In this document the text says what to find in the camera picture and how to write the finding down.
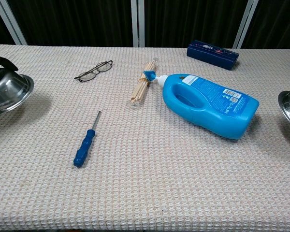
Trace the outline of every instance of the white tablecloth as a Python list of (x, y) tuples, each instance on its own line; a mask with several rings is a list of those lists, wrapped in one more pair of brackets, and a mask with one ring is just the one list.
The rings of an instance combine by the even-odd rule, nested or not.
[[(35, 87), (0, 115), (0, 229), (290, 231), (290, 123), (277, 97), (290, 90), (290, 49), (234, 50), (228, 71), (184, 48), (0, 45)], [(156, 83), (128, 103), (144, 65), (190, 73), (260, 101), (237, 142), (170, 111)], [(73, 78), (114, 65), (88, 83)], [(84, 167), (73, 159), (102, 115)]]

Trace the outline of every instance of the blue box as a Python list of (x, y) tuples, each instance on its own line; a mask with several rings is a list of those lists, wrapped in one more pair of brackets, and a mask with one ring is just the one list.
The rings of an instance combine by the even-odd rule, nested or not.
[(195, 40), (188, 46), (187, 56), (231, 70), (239, 54)]

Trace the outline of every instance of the barcode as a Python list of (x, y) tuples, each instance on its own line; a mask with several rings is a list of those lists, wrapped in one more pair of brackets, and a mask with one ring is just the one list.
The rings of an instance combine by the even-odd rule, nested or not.
[(234, 102), (234, 103), (237, 103), (238, 99), (237, 98), (234, 98), (234, 97), (231, 97), (230, 98), (230, 101)]
[(236, 92), (229, 90), (227, 88), (223, 91), (223, 93), (228, 94), (228, 95), (235, 97), (235, 98), (240, 98), (242, 96), (242, 94), (236, 93)]

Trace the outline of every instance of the bundle of wooden skewers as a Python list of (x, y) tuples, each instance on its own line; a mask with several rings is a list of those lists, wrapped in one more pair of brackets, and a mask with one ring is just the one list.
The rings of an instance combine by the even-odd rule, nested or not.
[[(154, 71), (156, 68), (156, 60), (152, 60), (148, 62), (145, 67), (144, 71)], [(147, 86), (149, 85), (149, 81), (146, 79), (144, 73), (141, 75), (141, 78), (137, 82), (137, 85), (130, 97), (131, 102), (140, 102), (145, 95)]]

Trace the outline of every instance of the blue plastic bottle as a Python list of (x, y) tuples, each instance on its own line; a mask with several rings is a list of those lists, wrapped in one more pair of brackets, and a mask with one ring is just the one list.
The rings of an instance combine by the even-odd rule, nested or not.
[(229, 139), (241, 138), (259, 106), (256, 99), (244, 93), (195, 75), (144, 74), (163, 87), (164, 102), (176, 114)]

